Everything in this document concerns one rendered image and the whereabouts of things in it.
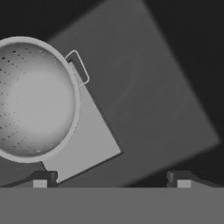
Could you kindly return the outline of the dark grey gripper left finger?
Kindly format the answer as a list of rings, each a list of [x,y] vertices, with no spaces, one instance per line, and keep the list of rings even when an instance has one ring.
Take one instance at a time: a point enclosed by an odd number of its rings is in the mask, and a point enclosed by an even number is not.
[[[52,188],[56,187],[58,173],[56,171],[35,171],[24,179],[1,185],[1,188],[24,187],[24,188]]]

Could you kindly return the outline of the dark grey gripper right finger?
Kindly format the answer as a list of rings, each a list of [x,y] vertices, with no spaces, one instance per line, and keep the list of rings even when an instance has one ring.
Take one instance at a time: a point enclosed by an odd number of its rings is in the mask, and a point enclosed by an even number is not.
[[[224,188],[224,185],[217,185],[213,182],[198,178],[189,171],[168,171],[167,186],[171,188],[196,188],[213,187]]]

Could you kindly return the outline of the grey metal colander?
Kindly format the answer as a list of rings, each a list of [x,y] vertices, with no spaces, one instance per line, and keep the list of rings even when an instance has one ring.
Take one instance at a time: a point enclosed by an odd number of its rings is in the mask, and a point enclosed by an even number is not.
[[[0,40],[0,156],[45,161],[72,139],[81,116],[77,71],[59,51],[30,37]]]

